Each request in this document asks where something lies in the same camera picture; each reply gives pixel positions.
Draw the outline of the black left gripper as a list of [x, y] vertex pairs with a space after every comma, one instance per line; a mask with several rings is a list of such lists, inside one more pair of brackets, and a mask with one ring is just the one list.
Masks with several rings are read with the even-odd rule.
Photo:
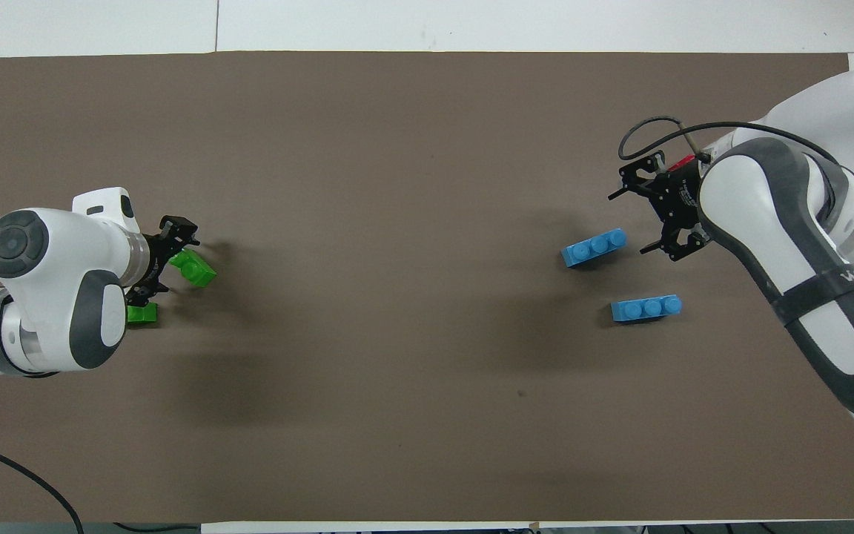
[[128, 289], [128, 306], [146, 307], [160, 293], [169, 293], [170, 288], [160, 281], [162, 272], [173, 250], [182, 250], [187, 246], [200, 246], [196, 238], [199, 226], [186, 217], [165, 215], [159, 223], [159, 234], [145, 234], [150, 259], [145, 279]]

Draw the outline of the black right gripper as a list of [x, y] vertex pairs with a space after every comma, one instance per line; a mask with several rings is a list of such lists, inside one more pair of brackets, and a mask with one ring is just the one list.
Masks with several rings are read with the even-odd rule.
[[[698, 165], [682, 165], [666, 171], [664, 152], [641, 156], [619, 169], [620, 187], [608, 196], [616, 200], [634, 193], [651, 202], [662, 222], [660, 239], [638, 250], [639, 254], [661, 251], [676, 263], [709, 244], [698, 213], [701, 170]], [[681, 231], [689, 230], [681, 241]]]

